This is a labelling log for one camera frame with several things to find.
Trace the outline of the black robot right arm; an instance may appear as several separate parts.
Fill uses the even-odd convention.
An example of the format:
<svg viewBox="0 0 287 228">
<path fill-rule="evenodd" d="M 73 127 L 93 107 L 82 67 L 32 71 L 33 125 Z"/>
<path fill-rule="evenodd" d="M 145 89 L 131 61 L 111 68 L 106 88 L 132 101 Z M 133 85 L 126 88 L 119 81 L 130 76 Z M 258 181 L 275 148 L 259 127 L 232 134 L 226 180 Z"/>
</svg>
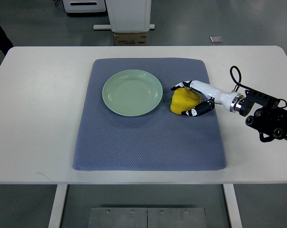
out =
<svg viewBox="0 0 287 228">
<path fill-rule="evenodd" d="M 245 124 L 248 127 L 259 132 L 260 141 L 267 143 L 274 139 L 287 140 L 287 104 L 279 107 L 282 99 L 253 89 L 245 93 L 246 97 L 238 98 L 232 107 L 246 117 Z"/>
</svg>

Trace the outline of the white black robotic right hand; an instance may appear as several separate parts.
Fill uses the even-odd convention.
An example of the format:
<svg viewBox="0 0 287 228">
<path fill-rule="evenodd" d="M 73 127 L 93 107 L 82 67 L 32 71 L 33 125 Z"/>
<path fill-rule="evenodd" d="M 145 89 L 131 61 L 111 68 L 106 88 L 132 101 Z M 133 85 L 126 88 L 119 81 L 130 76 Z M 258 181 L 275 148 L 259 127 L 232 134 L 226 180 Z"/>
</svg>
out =
<svg viewBox="0 0 287 228">
<path fill-rule="evenodd" d="M 181 82 L 172 87 L 171 90 L 175 91 L 178 88 L 187 88 L 197 93 L 202 99 L 201 103 L 193 109 L 182 112 L 181 115 L 186 116 L 201 116 L 213 110 L 216 104 L 223 105 L 229 112 L 235 112 L 237 101 L 243 98 L 243 96 L 237 92 L 224 93 L 209 84 L 197 80 Z"/>
</svg>

